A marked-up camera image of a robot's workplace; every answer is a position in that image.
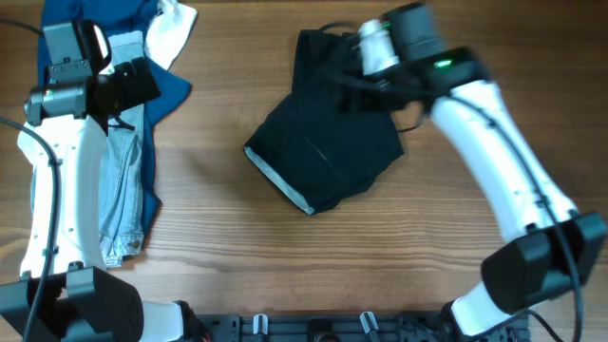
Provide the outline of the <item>light denim shorts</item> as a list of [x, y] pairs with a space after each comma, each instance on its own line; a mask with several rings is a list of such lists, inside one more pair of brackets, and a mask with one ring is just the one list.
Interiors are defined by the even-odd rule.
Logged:
[[[109, 42], [115, 68], [144, 56], [141, 31], [112, 35]], [[143, 245], [143, 112], [140, 104], [121, 113], [120, 119], [134, 130], [118, 128], [117, 120], [109, 121], [99, 183], [99, 238], [107, 268], [121, 267], [123, 259], [138, 255]], [[25, 133], [19, 134], [17, 145], [32, 166], [35, 152], [46, 155]]]

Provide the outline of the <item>black shorts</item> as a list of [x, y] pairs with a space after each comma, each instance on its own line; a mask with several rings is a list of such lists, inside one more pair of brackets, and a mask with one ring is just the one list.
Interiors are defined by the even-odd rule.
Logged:
[[311, 216], [367, 191], [404, 149], [390, 113], [328, 70], [359, 72], [348, 34], [303, 29], [291, 92], [243, 145], [246, 157]]

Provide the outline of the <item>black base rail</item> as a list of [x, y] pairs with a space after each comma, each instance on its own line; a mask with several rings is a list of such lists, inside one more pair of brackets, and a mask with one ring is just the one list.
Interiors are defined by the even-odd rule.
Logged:
[[254, 316], [200, 314], [207, 341], [227, 342], [433, 342], [459, 341], [438, 312], [358, 315]]

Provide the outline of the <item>blue garment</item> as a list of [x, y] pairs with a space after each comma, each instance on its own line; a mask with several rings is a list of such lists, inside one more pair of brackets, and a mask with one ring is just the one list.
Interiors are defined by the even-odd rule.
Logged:
[[[157, 0], [47, 0], [41, 26], [77, 19], [89, 19], [103, 27], [107, 35], [139, 30], [147, 32], [157, 14]], [[160, 96], [144, 105], [142, 143], [142, 231], [148, 233], [161, 205], [154, 193], [156, 171], [153, 128], [177, 109], [189, 96], [192, 85], [156, 62], [148, 62]]]

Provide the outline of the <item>white garment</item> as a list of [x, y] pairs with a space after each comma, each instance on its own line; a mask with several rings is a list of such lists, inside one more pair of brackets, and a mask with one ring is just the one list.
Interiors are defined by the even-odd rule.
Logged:
[[168, 70], [185, 47], [198, 15], [196, 9], [178, 0], [160, 0], [146, 33], [146, 56]]

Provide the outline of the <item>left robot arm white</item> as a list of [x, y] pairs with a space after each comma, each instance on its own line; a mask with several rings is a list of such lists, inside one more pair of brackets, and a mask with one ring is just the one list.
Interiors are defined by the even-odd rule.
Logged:
[[108, 122], [159, 96], [145, 58], [105, 73], [87, 60], [51, 69], [32, 89], [23, 136], [36, 174], [31, 235], [18, 281], [1, 289], [1, 314], [27, 341], [206, 341], [187, 303], [145, 302], [105, 270], [98, 233]]

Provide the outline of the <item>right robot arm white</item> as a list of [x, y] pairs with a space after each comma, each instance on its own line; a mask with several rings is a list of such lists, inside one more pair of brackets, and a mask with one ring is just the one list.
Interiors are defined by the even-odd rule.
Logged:
[[582, 290], [607, 238], [605, 220], [580, 212], [552, 181], [487, 67], [470, 48], [447, 46], [424, 3], [365, 22], [355, 38], [363, 74], [341, 82], [421, 102], [484, 192], [503, 239], [479, 284], [443, 308], [440, 337], [475, 341], [572, 294], [580, 340]]

